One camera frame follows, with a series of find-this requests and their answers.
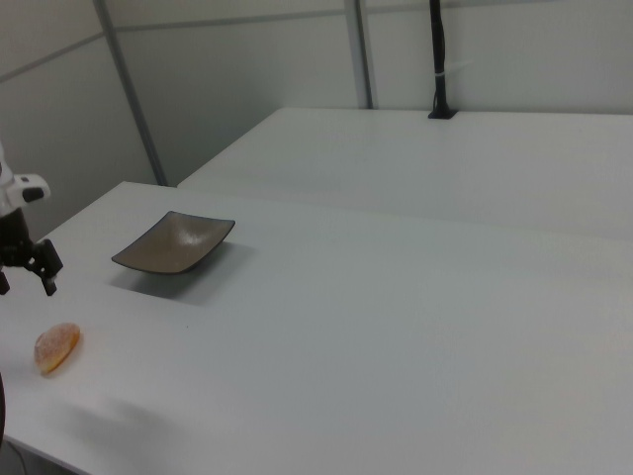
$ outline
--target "white wall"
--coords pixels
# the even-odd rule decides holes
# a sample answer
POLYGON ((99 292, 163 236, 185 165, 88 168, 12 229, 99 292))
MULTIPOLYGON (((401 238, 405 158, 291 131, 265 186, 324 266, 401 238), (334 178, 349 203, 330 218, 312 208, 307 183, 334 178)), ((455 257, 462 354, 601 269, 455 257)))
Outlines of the white wall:
POLYGON ((154 182, 92 2, 3 0, 0 31, 0 140, 52 191, 27 209, 34 238, 123 180, 154 182))
POLYGON ((343 0, 107 4, 170 185, 280 107, 365 105, 343 0))
MULTIPOLYGON (((427 4, 367 0, 380 108, 431 107, 427 4)), ((442 5, 446 62, 457 66, 447 79, 452 106, 633 113, 631 0, 447 0, 442 5)))

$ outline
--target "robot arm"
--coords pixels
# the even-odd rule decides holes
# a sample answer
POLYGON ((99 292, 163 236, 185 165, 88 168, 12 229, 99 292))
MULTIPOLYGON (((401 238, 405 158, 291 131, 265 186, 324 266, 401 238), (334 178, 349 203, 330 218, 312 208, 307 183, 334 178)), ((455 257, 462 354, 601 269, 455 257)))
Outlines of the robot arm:
POLYGON ((15 175, 0 143, 0 295, 9 291, 3 266, 24 267, 42 279, 47 295, 56 291, 54 279, 63 264, 50 240, 32 242, 22 208, 50 196, 38 175, 15 175))

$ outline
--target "square plate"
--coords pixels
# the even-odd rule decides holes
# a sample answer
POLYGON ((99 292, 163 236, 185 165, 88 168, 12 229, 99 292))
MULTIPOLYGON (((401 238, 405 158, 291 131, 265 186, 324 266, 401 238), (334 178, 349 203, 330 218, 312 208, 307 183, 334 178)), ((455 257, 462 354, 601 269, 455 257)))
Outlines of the square plate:
POLYGON ((233 226, 235 221, 170 211, 112 260, 143 272, 180 274, 218 247, 233 226))

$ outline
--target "white tabletop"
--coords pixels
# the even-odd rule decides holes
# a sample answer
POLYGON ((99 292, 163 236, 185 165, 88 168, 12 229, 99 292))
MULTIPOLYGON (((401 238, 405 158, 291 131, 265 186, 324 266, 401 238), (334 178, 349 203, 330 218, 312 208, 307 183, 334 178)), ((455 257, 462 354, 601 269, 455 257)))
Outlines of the white tabletop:
POLYGON ((100 474, 633 467, 633 242, 124 184, 0 299, 7 434, 100 474), (232 218, 191 274, 110 256, 167 211, 232 218), (81 347, 48 378, 37 336, 81 347))
POLYGON ((633 239, 633 116, 283 109, 179 187, 633 239))

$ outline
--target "black object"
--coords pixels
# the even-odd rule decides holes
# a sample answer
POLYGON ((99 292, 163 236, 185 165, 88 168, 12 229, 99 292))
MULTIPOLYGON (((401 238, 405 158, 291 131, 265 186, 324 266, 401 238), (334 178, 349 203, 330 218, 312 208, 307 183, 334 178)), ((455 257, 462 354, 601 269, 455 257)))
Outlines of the black object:
POLYGON ((444 40, 444 26, 440 0, 429 0, 431 10, 431 32, 433 34, 433 60, 435 62, 435 97, 433 98, 433 112, 429 119, 452 119, 457 111, 448 107, 446 102, 446 73, 444 60, 446 59, 446 42, 444 40))
POLYGON ((44 197, 44 190, 42 188, 25 188, 22 192, 22 198, 27 203, 31 203, 32 201, 40 200, 44 197))
MULTIPOLYGON (((54 279, 63 264, 52 242, 32 242, 22 210, 0 218, 0 269, 2 266, 24 267, 42 279, 46 294, 57 290, 54 279)), ((6 276, 0 270, 0 295, 10 289, 6 276)))
POLYGON ((4 405, 4 386, 2 386, 2 375, 0 374, 0 447, 4 438, 4 415, 6 413, 4 405))

